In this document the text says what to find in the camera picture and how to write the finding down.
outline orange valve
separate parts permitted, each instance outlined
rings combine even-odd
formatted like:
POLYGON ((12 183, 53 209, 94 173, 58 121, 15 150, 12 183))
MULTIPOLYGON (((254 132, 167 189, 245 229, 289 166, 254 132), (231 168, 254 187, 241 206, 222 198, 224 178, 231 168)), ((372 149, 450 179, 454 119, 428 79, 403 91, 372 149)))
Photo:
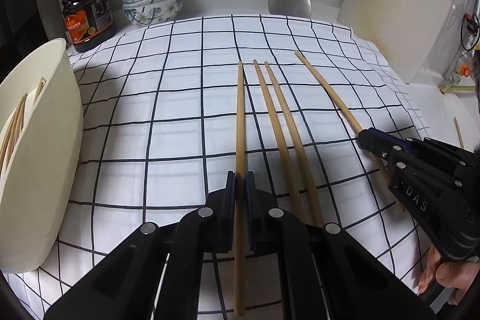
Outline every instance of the orange valve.
POLYGON ((466 64, 462 64, 458 70, 458 73, 462 76, 470 76, 470 67, 466 64))

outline white grid tablecloth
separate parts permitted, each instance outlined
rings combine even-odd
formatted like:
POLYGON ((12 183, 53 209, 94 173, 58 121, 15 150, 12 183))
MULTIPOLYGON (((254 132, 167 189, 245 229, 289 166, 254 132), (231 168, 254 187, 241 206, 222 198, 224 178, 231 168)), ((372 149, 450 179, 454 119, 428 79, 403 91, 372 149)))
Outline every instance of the white grid tablecloth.
MULTIPOLYGON (((410 214, 400 215, 373 160, 294 50, 319 70, 364 128, 402 138, 428 135, 405 84, 378 49, 342 26, 284 16, 203 17, 72 52, 85 114, 82 164, 45 263, 7 276, 31 313, 42 319, 53 302, 145 221, 177 222, 203 205, 208 192, 225 186, 227 171, 235 170, 239 58, 245 70, 247 163, 257 187, 290 209, 254 59, 270 64, 289 103, 325 220, 340 224, 414 288, 428 238, 410 214)), ((298 188, 303 188, 299 178, 298 188)), ((247 259, 246 305, 249 319, 281 318, 275 256, 247 259)), ((233 318, 232 254, 205 254, 198 311, 202 320, 233 318)))

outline human hand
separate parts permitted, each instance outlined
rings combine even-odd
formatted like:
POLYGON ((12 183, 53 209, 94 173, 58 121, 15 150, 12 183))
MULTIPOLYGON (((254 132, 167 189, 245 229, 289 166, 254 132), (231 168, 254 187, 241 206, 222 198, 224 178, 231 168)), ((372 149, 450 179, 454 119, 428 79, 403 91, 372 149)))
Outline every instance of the human hand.
POLYGON ((458 305, 480 270, 480 262, 442 263, 440 252, 432 244, 428 251, 427 267, 423 271, 418 283, 418 293, 427 290, 430 282, 435 279, 444 287, 455 287, 455 291, 448 299, 450 305, 458 305))

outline wooden chopstick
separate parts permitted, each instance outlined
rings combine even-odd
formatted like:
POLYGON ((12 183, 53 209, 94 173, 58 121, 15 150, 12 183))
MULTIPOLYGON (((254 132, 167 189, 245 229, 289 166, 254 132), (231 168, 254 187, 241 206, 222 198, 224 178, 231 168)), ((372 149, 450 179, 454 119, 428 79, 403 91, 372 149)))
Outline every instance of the wooden chopstick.
POLYGON ((320 207, 320 202, 318 201, 315 180, 313 175, 311 174, 307 154, 305 153, 305 149, 303 147, 303 143, 301 141, 302 139, 300 138, 297 125, 295 124, 292 113, 290 112, 289 105, 285 99, 285 96, 283 95, 282 89, 277 82, 277 78, 273 74, 273 71, 267 62, 265 62, 265 67, 267 69, 268 75, 270 76, 270 80, 272 81, 273 88, 275 90, 275 93, 277 94, 278 101, 280 102, 280 106, 282 107, 282 112, 285 117, 286 124, 289 127, 290 136, 292 137, 293 146, 295 147, 295 151, 297 153, 297 158, 299 161, 298 164, 300 167, 303 184, 307 188, 308 201, 310 203, 313 221, 315 222, 315 225, 317 227, 323 227, 325 225, 325 220, 323 219, 322 208, 320 207))
POLYGON ((457 130, 458 141, 460 142, 460 148, 465 149, 465 144, 463 144, 462 132, 460 131, 460 126, 456 117, 453 117, 453 122, 455 123, 455 129, 457 130))
MULTIPOLYGON (((320 75, 320 73, 315 69, 315 67, 313 65, 311 65, 309 63, 309 61, 299 51, 295 51, 295 55, 304 65, 307 66, 307 68, 311 72, 311 74, 323 86, 323 88, 325 89, 327 94, 330 96, 330 98, 332 98, 332 100, 335 102, 335 104, 338 106, 338 108, 342 111, 343 115, 345 116, 345 118, 349 122, 349 124, 352 127, 352 129, 354 130, 354 132, 359 134, 363 130, 363 128, 361 127, 361 125, 359 124, 357 119, 353 116, 351 111, 347 108, 347 106, 342 101, 342 99, 335 92, 335 90, 328 84, 328 82, 323 78, 323 76, 320 75)), ((377 156, 373 156, 373 158, 378 165, 380 173, 382 174, 383 178, 385 179, 385 181, 388 184, 388 182, 390 181, 390 177, 388 175, 387 169, 383 165, 382 160, 377 156)), ((397 207, 400 210, 400 213, 404 213, 406 211, 405 206, 403 206, 403 204, 397 199, 395 200, 395 202, 397 203, 397 207)))
POLYGON ((37 91, 35 91, 35 98, 33 99, 33 103, 37 102, 37 99, 40 95, 40 93, 42 92, 43 90, 43 86, 45 86, 45 83, 46 83, 46 80, 45 79, 40 79, 40 82, 38 83, 38 86, 37 86, 37 91))
POLYGON ((11 120, 10 120, 10 123, 8 125, 8 128, 7 128, 7 131, 5 133, 5 136, 3 138, 3 143, 2 143, 2 148, 0 150, 0 175, 2 174, 2 167, 3 167, 3 162, 5 160, 5 155, 6 155, 6 152, 7 152, 7 149, 10 148, 10 141, 13 142, 12 140, 12 134, 15 132, 15 129, 16 129, 16 124, 17 124, 17 121, 18 121, 18 117, 20 115, 20 110, 21 110, 21 107, 22 107, 22 104, 23 106, 25 107, 25 100, 26 100, 26 97, 27 95, 25 94, 21 99, 20 99, 20 102, 18 102, 18 105, 11 117, 11 120))
POLYGON ((13 128, 10 134, 10 140, 7 148, 7 156, 5 166, 8 167, 10 163, 11 155, 13 154, 13 150, 15 145, 17 144, 17 140, 20 136, 21 127, 23 126, 23 116, 25 115, 25 102, 26 102, 27 94, 25 94, 20 100, 20 110, 18 112, 18 116, 16 117, 15 123, 13 124, 13 128))
POLYGON ((270 91, 268 91, 267 83, 265 82, 265 78, 263 77, 260 66, 256 60, 254 60, 253 63, 255 65, 255 71, 257 72, 260 88, 262 89, 263 98, 265 99, 268 115, 270 117, 270 122, 272 123, 273 132, 275 134, 275 140, 277 141, 278 150, 280 152, 280 162, 282 163, 283 176, 287 185, 286 187, 290 193, 292 211, 293 214, 304 223, 305 216, 303 215, 303 207, 301 204, 302 200, 300 198, 299 191, 294 186, 289 150, 287 148, 287 143, 285 142, 282 127, 280 126, 280 121, 278 121, 277 110, 275 110, 272 96, 270 95, 270 91))
POLYGON ((237 146, 235 154, 235 223, 233 261, 233 312, 235 316, 245 315, 245 91, 243 85, 243 64, 238 62, 237 79, 237 146))

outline cable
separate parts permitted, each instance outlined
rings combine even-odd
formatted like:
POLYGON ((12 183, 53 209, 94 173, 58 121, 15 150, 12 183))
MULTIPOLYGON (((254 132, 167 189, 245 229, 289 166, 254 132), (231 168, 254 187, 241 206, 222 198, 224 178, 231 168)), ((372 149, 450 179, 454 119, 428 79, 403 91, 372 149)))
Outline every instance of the cable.
MULTIPOLYGON (((477 15, 476 15, 476 14, 473 14, 473 16, 474 16, 474 18, 476 18, 477 24, 480 25, 480 21, 479 21, 477 15)), ((467 51, 467 52, 470 52, 472 49, 474 49, 474 48, 477 46, 477 44, 478 44, 478 42, 479 42, 479 40, 480 40, 480 34, 477 33, 477 34, 478 34, 478 37, 477 37, 477 40, 475 41, 475 44, 472 45, 472 47, 471 47, 470 49, 467 49, 466 46, 465 46, 465 44, 463 43, 463 27, 464 27, 464 25, 465 25, 465 21, 467 20, 466 18, 467 18, 467 16, 466 16, 466 14, 465 14, 465 15, 463 16, 463 19, 462 19, 462 26, 460 27, 460 41, 462 41, 463 49, 465 49, 465 51, 467 51)))

